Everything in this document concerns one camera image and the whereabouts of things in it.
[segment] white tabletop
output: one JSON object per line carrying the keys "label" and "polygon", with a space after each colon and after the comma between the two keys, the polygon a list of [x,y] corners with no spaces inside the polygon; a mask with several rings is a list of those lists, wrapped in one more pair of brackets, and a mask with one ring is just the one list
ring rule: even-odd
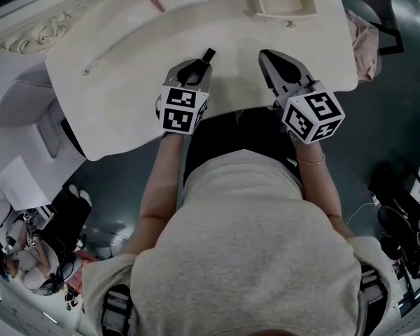
{"label": "white tabletop", "polygon": [[106,0],[47,54],[57,98],[90,160],[159,137],[155,100],[168,70],[207,48],[216,56],[205,118],[273,103],[258,65],[263,48],[299,59],[330,90],[357,85],[341,0],[315,0],[318,15],[293,29],[252,20],[246,0],[159,1],[164,14],[149,0]]}

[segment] person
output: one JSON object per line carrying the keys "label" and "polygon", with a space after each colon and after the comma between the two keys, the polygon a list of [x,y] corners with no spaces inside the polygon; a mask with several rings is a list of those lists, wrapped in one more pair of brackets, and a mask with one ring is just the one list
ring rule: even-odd
{"label": "person", "polygon": [[204,120],[176,210],[183,146],[163,137],[134,234],[83,270],[95,332],[123,284],[129,335],[355,335],[361,264],[320,143],[281,134],[266,108]]}
{"label": "person", "polygon": [[[56,273],[60,265],[57,254],[64,255],[66,251],[73,250],[73,240],[76,243],[79,233],[69,233],[60,225],[69,224],[69,221],[79,216],[84,222],[92,206],[88,193],[82,189],[78,191],[72,184],[69,185],[68,200],[70,208],[73,208],[70,216],[57,215],[42,231],[29,232],[30,226],[23,223],[10,252],[3,253],[0,250],[0,275],[3,280],[9,282],[9,277],[19,279],[28,289],[34,290],[40,288],[51,274]],[[81,231],[83,222],[77,223],[80,226],[76,229]],[[29,246],[28,239],[35,239],[36,246]]]}

